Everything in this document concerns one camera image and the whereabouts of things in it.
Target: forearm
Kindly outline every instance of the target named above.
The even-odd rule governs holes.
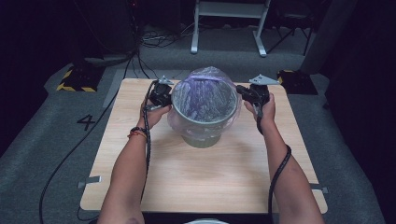
[[[144,223],[140,200],[146,182],[146,138],[131,135],[118,156],[98,223]]]
[[[265,121],[262,129],[267,146],[270,177],[273,179],[277,168],[287,154],[287,147],[276,124],[272,120]],[[309,182],[293,156],[290,156],[288,163],[276,181],[274,194],[276,196],[281,222],[322,222],[322,217]]]

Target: metal stand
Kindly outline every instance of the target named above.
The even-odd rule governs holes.
[[[259,28],[257,31],[253,31],[253,37],[260,55],[265,57],[267,53],[265,52],[260,35],[262,34],[262,27],[264,26],[270,3],[271,0],[266,0],[264,4],[205,2],[196,0],[191,53],[195,54],[198,52],[199,16],[238,17],[260,19]]]

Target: black cable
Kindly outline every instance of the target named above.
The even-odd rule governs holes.
[[[192,35],[193,32],[187,35],[183,35],[183,33],[188,31],[189,28],[193,28],[192,27],[193,25],[194,22],[188,25],[186,28],[184,28],[180,32],[180,35],[173,35],[173,34],[159,35],[157,31],[147,31],[142,35],[142,45],[147,48],[165,48],[188,35]],[[155,39],[158,40],[156,44],[148,43],[149,41],[153,41]]]
[[[124,71],[124,76],[123,78],[126,77],[126,72],[128,70],[129,63],[131,62],[132,58],[128,61],[128,63],[125,66],[125,71]],[[113,101],[116,99],[117,94],[119,93],[119,90],[114,94],[113,98],[111,101],[108,103],[107,107],[105,110],[102,112],[102,114],[99,116],[99,119],[93,124],[93,126],[90,128],[90,130],[81,138],[81,140],[78,141],[78,143],[66,154],[66,156],[62,159],[62,161],[58,164],[58,166],[55,168],[55,170],[52,172],[52,174],[49,177],[49,180],[47,181],[45,187],[43,188],[40,196],[40,201],[39,201],[39,206],[38,206],[38,214],[39,214],[39,219],[40,223],[44,224],[44,217],[43,217],[43,202],[44,202],[44,197],[47,191],[48,186],[50,185],[50,181],[52,180],[53,177],[55,177],[56,173],[59,171],[61,166],[64,164],[64,162],[69,158],[69,156],[81,145],[81,143],[90,135],[90,133],[94,130],[94,128],[98,125],[99,121],[103,118],[107,110],[110,108],[111,104]]]
[[[135,70],[134,70],[134,75],[136,76],[136,78],[139,78],[139,77],[137,76],[137,73],[136,73]]]
[[[80,221],[92,221],[92,220],[95,220],[95,219],[99,218],[99,215],[97,215],[97,216],[95,216],[95,217],[89,217],[89,218],[80,217],[80,216],[79,216],[79,211],[81,211],[81,206],[79,206],[79,207],[78,207],[78,210],[77,210],[77,218],[78,218],[78,220],[80,220]]]
[[[74,2],[74,4],[75,4],[75,6],[76,6],[76,8],[77,8],[77,10],[78,10],[78,12],[79,12],[79,14],[80,14],[80,16],[82,17],[82,19],[84,20],[84,22],[85,22],[86,25],[88,26],[88,29],[91,31],[93,37],[95,37],[96,41],[97,41],[104,49],[107,49],[108,51],[113,52],[113,53],[117,53],[117,54],[126,54],[126,52],[118,52],[118,51],[115,51],[114,49],[108,48],[108,47],[100,40],[100,38],[97,36],[97,34],[93,31],[93,29],[92,29],[90,23],[88,22],[87,18],[84,16],[84,13],[82,12],[81,7],[78,5],[78,3],[76,2],[76,0],[74,0],[73,2]]]
[[[291,148],[288,145],[286,145],[286,147],[288,148],[288,152],[286,153],[285,159],[283,159],[282,163],[280,163],[279,167],[277,168],[277,170],[274,174],[273,180],[271,181],[270,190],[268,193],[268,215],[271,220],[271,223],[274,223],[273,212],[272,212],[272,200],[273,200],[273,194],[274,194],[276,181],[279,178],[280,173],[282,173],[283,168],[285,168],[285,166],[288,163],[290,156],[291,156]]]
[[[261,99],[261,97],[260,97],[258,92],[256,92],[252,88],[250,88],[250,90],[257,95],[257,98]],[[259,114],[257,114],[256,126],[257,126],[257,129],[259,130],[260,134],[262,134],[262,110],[260,110]]]
[[[139,29],[138,29],[138,25],[137,25],[136,19],[134,17],[134,13],[137,14],[137,12],[133,11],[133,8],[137,7],[137,3],[136,2],[133,3],[132,1],[128,2],[128,0],[125,0],[125,5],[126,5],[126,8],[127,8],[128,14],[129,14],[129,16],[132,19],[132,26],[131,26],[131,28],[133,29],[132,32],[134,34],[136,34],[135,36],[138,36]]]
[[[135,23],[134,15],[131,15],[129,10],[128,10],[128,12],[130,13],[130,16],[133,19],[133,22],[132,22],[132,33],[133,33],[133,36],[134,36],[135,45],[134,45],[134,47],[131,50],[129,50],[127,52],[118,52],[117,50],[108,48],[100,40],[100,38],[97,36],[97,34],[93,31],[92,26],[88,22],[87,18],[84,16],[84,13],[82,12],[81,7],[78,5],[76,0],[74,0],[74,4],[75,4],[76,8],[78,9],[78,12],[79,12],[80,16],[82,17],[82,19],[86,23],[88,29],[91,31],[93,37],[96,39],[96,41],[99,43],[99,45],[101,45],[104,49],[107,49],[110,52],[117,53],[117,54],[124,54],[125,55],[125,57],[123,57],[121,59],[108,60],[108,61],[103,61],[103,62],[87,61],[88,63],[90,63],[94,67],[109,67],[109,66],[114,66],[114,65],[120,64],[120,63],[125,63],[125,62],[127,62],[128,60],[130,60],[131,58],[134,57],[134,55],[136,54],[138,46],[139,46],[140,43],[139,43],[139,41],[137,41],[137,39],[138,39],[137,38],[138,37],[138,28],[137,28],[136,23]]]
[[[151,92],[151,88],[152,85],[154,85],[155,83],[157,83],[158,80],[154,80],[151,82],[151,84],[148,87],[148,92],[146,93],[146,97],[145,97],[145,103],[143,105],[143,120],[145,121],[145,129],[146,129],[146,144],[147,144],[147,152],[146,152],[146,179],[145,179],[145,185],[142,189],[142,197],[140,198],[140,201],[143,199],[143,194],[145,192],[146,189],[146,183],[148,180],[148,175],[149,175],[149,161],[150,161],[150,157],[151,157],[151,137],[150,137],[150,132],[149,132],[149,119],[148,119],[148,101],[149,101],[149,93]]]
[[[138,59],[138,61],[139,61],[140,69],[142,69],[143,74],[145,74],[145,76],[149,79],[149,75],[146,73],[146,71],[145,71],[145,69],[143,68],[143,65],[142,65],[143,60],[140,58],[140,51],[137,52],[137,59]],[[146,65],[145,62],[143,62],[143,64],[144,64],[149,70],[151,70],[151,71],[154,73],[154,75],[155,75],[155,77],[156,77],[157,79],[159,79],[158,76],[157,76],[157,74],[154,72],[154,70],[152,70],[151,68],[149,68],[149,67]]]

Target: person's left hand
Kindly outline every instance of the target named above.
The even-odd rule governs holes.
[[[152,102],[150,100],[148,100],[148,105],[152,105]],[[143,118],[144,106],[145,106],[145,100],[140,106],[140,118],[136,124],[136,127],[146,128],[145,120]],[[148,128],[151,129],[154,125],[156,125],[160,121],[161,117],[164,114],[168,113],[171,108],[172,106],[168,105],[166,107],[160,107],[158,109],[148,111]]]

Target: white object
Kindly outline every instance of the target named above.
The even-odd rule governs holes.
[[[248,82],[262,86],[262,85],[279,85],[279,82],[276,80],[273,80],[269,77],[265,77],[262,74],[259,74],[257,77],[254,77],[253,79],[249,79]]]
[[[222,222],[217,219],[197,219],[192,222],[188,222],[185,224],[229,224],[227,222]]]
[[[239,17],[260,19],[259,28],[257,31],[253,31],[253,37],[260,55],[265,57],[267,53],[260,35],[262,34],[262,27],[264,26],[270,3],[271,0],[266,0],[264,4],[205,2],[196,0],[191,53],[195,54],[198,52],[199,16]]]

